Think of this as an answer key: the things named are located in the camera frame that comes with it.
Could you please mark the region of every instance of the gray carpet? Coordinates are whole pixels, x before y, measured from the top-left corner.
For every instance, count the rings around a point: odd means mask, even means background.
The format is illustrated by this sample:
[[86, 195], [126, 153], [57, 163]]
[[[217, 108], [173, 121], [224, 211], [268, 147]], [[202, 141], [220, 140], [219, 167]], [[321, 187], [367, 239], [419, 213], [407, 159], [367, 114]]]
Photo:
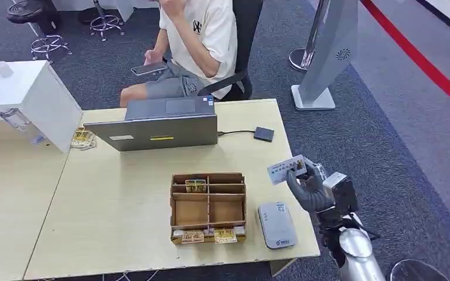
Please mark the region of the gray carpet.
[[[6, 22], [2, 10], [6, 6], [0, 3], [0, 30], [8, 33], [0, 33], [0, 58], [29, 60], [33, 35]], [[64, 17], [62, 34], [75, 54], [55, 56], [54, 69], [83, 109], [117, 107], [120, 89], [142, 82], [129, 68], [140, 64], [143, 51], [152, 46], [158, 12], [136, 11], [124, 26], [127, 34], [109, 33], [107, 42], [90, 36], [86, 27], [73, 20], [74, 15]], [[329, 172], [337, 170], [353, 177], [362, 207], [360, 217], [383, 235], [374, 242], [374, 251], [385, 272], [401, 259], [416, 258], [450, 278], [450, 213], [355, 70], [348, 67], [330, 88], [336, 110], [294, 110], [289, 89], [302, 75], [289, 68], [287, 54], [304, 45], [305, 38], [296, 36], [306, 32], [312, 17], [305, 0], [265, 3], [250, 60], [253, 97], [278, 99], [294, 154], [304, 153], [323, 162]], [[145, 280], [150, 274], [130, 276], [132, 281]], [[107, 276], [106, 280], [118, 276]], [[267, 263], [254, 263], [167, 270], [153, 280], [198, 279], [272, 278]], [[337, 280], [337, 271], [324, 251], [320, 258], [298, 260], [276, 279]]]

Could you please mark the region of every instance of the gray shorts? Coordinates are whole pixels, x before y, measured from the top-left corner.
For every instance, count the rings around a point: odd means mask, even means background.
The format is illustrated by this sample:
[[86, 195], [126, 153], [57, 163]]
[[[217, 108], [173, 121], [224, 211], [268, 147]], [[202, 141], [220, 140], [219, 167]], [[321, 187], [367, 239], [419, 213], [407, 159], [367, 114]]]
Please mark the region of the gray shorts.
[[168, 68], [156, 81], [146, 82], [147, 99], [195, 97], [204, 88], [200, 78], [168, 61]]

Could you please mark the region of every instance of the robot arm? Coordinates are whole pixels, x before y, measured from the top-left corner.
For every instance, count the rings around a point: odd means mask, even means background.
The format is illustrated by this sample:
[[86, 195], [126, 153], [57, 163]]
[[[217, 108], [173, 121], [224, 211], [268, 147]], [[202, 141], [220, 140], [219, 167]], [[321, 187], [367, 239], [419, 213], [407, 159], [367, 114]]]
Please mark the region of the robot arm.
[[288, 171], [287, 185], [301, 207], [316, 214], [323, 245], [337, 263], [342, 281], [385, 281], [367, 231], [354, 213], [358, 206], [351, 179], [341, 173], [327, 178], [322, 165], [307, 158], [304, 162], [307, 173], [296, 178]]

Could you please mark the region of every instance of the laptop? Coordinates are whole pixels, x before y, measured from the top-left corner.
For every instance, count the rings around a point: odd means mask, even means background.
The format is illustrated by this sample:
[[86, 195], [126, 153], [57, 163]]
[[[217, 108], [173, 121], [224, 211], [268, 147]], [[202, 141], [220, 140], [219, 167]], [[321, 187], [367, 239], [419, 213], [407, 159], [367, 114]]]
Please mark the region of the laptop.
[[84, 127], [119, 151], [218, 143], [211, 96], [130, 101], [124, 121]]

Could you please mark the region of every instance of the red line on floor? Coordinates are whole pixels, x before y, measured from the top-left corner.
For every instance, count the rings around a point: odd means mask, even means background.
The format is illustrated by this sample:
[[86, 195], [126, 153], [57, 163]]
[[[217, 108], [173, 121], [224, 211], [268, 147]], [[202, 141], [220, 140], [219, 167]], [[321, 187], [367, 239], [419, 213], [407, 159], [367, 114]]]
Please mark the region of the red line on floor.
[[418, 67], [450, 97], [450, 79], [437, 69], [420, 51], [404, 37], [404, 35], [387, 19], [371, 0], [361, 0], [370, 14], [384, 28], [384, 30], [394, 39], [401, 49], [418, 65]]

